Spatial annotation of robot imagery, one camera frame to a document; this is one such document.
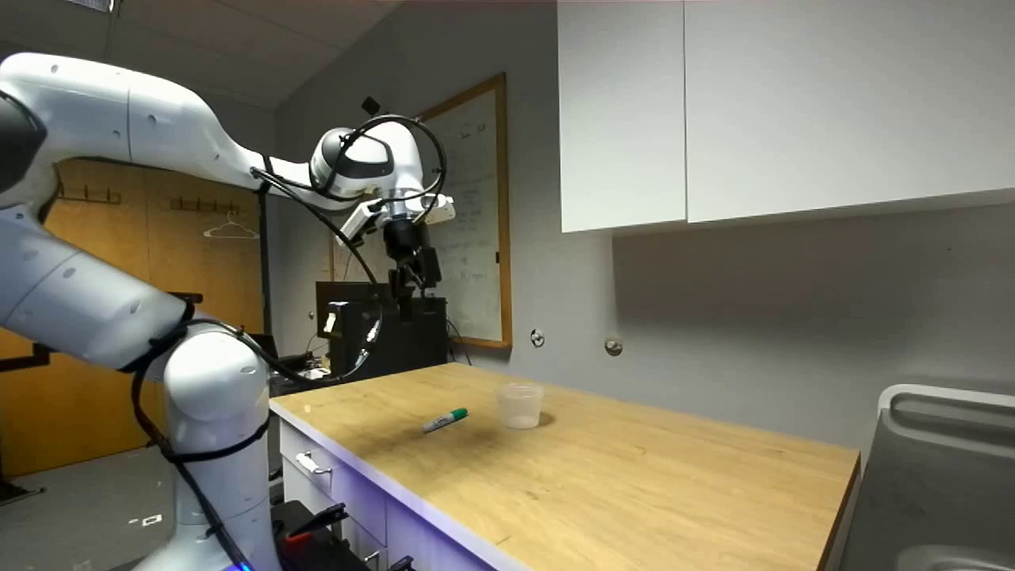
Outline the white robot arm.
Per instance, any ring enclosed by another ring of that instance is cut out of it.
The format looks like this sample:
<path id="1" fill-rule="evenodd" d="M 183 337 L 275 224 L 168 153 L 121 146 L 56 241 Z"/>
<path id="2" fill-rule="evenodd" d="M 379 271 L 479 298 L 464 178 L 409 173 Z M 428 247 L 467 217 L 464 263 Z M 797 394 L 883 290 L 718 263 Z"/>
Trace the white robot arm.
<path id="1" fill-rule="evenodd" d="M 93 365 L 160 380 L 168 422 L 148 437 L 179 469 L 179 523 L 140 571 L 278 571 L 271 513 L 271 377 L 241 330 L 54 238 L 56 166 L 105 158 L 281 195 L 343 235 L 380 224 L 389 256 L 418 255 L 423 224 L 455 204 L 423 173 L 432 133 L 407 116 L 326 131 L 305 162 L 235 144 L 189 90 L 59 54 L 0 65 L 0 320 Z"/>

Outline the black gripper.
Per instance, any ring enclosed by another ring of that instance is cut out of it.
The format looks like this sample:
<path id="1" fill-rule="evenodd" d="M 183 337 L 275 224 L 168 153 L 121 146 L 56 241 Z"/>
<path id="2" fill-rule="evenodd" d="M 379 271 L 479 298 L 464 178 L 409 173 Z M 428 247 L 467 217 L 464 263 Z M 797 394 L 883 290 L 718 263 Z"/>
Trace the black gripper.
<path id="1" fill-rule="evenodd" d="M 428 243 L 428 233 L 409 220 L 392 220 L 383 224 L 383 247 L 392 259 L 389 290 L 397 298 L 435 290 L 440 284 L 438 255 Z"/>

